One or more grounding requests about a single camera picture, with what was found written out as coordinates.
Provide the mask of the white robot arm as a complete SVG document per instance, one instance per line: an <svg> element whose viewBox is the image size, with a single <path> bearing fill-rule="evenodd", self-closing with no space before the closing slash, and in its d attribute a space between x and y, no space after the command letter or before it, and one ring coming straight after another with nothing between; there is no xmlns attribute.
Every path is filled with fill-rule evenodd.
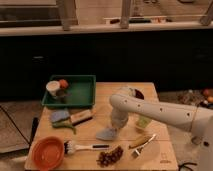
<svg viewBox="0 0 213 171"><path fill-rule="evenodd" d="M191 132L202 139L199 151L198 171L213 171L213 110L183 104L147 101L135 97L133 89L122 87L112 94L109 102L113 107L111 124L123 128L129 113Z"/></svg>

